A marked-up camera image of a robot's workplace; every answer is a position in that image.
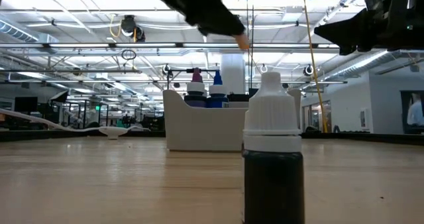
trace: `bottle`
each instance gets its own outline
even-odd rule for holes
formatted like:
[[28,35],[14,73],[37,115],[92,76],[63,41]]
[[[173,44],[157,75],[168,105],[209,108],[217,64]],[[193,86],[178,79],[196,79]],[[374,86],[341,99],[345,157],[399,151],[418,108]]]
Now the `bottle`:
[[304,224],[303,156],[294,98],[280,74],[262,74],[243,131],[244,224]]
[[207,108],[224,108],[228,107],[228,98],[226,98],[227,88],[223,85],[223,81],[219,70],[215,72],[213,85],[209,87],[210,98],[207,98]]
[[200,76],[200,69],[194,68],[193,78],[187,84],[187,95],[184,96],[184,101],[191,107],[206,107],[205,84]]

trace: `purple bottle cap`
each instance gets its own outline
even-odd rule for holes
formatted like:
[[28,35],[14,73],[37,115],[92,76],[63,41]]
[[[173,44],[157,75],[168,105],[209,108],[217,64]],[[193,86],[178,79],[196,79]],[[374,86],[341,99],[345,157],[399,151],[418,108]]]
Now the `purple bottle cap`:
[[200,76],[200,69],[199,68],[194,68],[193,78],[191,79],[191,82],[203,83],[203,78]]

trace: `wooden surface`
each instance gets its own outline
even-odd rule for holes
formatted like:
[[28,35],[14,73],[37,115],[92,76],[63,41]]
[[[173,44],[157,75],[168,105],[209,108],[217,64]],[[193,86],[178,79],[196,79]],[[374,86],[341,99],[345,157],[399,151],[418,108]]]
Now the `wooden surface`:
[[[165,139],[0,145],[0,223],[240,223],[239,154]],[[424,148],[304,140],[307,223],[424,223]]]

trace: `person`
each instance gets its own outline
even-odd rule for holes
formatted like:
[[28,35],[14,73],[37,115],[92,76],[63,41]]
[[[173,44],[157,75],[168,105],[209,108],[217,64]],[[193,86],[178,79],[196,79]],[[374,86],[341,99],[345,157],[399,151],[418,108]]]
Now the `person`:
[[407,124],[424,126],[423,106],[419,93],[412,93],[412,102],[408,110]]

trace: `yellow cable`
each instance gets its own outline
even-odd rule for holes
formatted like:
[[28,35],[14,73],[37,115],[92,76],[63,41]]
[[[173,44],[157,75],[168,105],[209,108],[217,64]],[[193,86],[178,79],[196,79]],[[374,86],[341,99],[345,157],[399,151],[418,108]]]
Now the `yellow cable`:
[[119,31],[118,31],[118,35],[114,34],[112,31],[112,24],[113,24],[113,19],[115,18],[115,15],[112,15],[112,19],[111,19],[111,24],[109,25],[109,31],[111,32],[112,36],[114,36],[115,38],[119,37],[121,35],[121,24],[122,24],[122,19],[119,21]]
[[311,38],[311,27],[309,25],[309,17],[307,16],[307,8],[306,8],[306,0],[303,0],[305,4],[305,16],[306,16],[306,25],[307,25],[307,35],[309,37],[309,49],[311,50],[311,58],[312,58],[312,66],[313,66],[313,76],[315,77],[315,85],[317,86],[319,105],[321,106],[321,116],[323,120],[323,129],[324,133],[327,133],[327,120],[325,118],[325,110],[323,105],[323,98],[321,97],[321,91],[319,90],[318,78],[317,78],[317,70],[315,69],[315,59],[313,57],[313,49],[312,49],[312,38]]

